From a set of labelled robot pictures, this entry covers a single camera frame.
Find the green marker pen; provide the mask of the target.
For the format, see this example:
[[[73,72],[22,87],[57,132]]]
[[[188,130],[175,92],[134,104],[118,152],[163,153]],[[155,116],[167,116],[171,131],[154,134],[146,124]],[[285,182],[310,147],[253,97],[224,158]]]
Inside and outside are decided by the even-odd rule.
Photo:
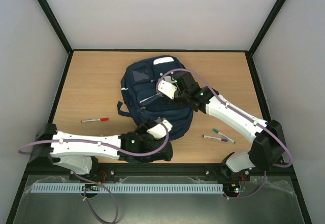
[[[233,144],[235,144],[235,140],[231,139],[230,137],[228,137],[227,135],[223,134],[222,132],[220,132],[217,129],[213,129],[213,131],[221,136],[223,136],[225,139],[227,139],[229,142],[232,142]]]

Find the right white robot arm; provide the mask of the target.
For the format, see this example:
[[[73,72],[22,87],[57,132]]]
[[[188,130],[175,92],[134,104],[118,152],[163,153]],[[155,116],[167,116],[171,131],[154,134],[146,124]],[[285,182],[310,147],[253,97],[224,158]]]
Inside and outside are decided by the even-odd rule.
[[[171,72],[172,87],[167,96],[213,116],[239,132],[251,148],[243,152],[230,153],[222,162],[220,171],[226,179],[233,179],[242,170],[258,168],[268,171],[272,166],[286,168],[290,163],[280,164],[278,160],[288,152],[281,124],[276,120],[265,121],[250,115],[230,103],[210,85],[200,87],[186,69]]]

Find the navy blue student backpack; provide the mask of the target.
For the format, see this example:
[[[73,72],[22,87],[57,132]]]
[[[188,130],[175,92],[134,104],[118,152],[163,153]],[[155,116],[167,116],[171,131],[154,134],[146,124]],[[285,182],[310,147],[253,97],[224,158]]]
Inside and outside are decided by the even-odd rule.
[[[169,140],[183,137],[190,128],[193,109],[187,104],[175,106],[169,97],[156,92],[159,78],[169,70],[179,68],[185,66],[178,58],[169,55],[147,58],[129,65],[121,79],[123,103],[117,104],[118,114],[132,118],[136,125],[165,118],[172,124]]]

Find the red pen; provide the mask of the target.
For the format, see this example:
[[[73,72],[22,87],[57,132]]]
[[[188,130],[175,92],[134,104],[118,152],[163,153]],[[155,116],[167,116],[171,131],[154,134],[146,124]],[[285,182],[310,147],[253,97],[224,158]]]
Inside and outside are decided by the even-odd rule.
[[[84,119],[81,120],[81,123],[85,123],[85,122],[96,122],[96,121],[108,121],[109,118],[108,117],[104,117],[104,118],[95,118],[95,119]]]

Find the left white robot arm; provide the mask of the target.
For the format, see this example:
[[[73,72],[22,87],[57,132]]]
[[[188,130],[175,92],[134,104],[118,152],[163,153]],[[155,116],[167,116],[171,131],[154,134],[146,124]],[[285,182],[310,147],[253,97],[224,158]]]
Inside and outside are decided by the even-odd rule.
[[[32,146],[29,165],[60,166],[78,175],[94,173],[99,157],[131,164],[170,161],[173,156],[169,141],[172,124],[166,119],[150,121],[133,132],[113,136],[74,135],[59,131],[55,124],[46,124]]]

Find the purple marker pen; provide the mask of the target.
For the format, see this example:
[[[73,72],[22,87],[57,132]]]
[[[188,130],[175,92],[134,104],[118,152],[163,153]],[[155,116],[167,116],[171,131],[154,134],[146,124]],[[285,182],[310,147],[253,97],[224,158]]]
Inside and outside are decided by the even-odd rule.
[[[218,140],[218,141],[222,141],[222,142],[228,142],[228,139],[226,138],[220,138],[220,137],[214,137],[214,136],[208,136],[208,135],[202,135],[203,138],[206,139],[213,139],[213,140]]]

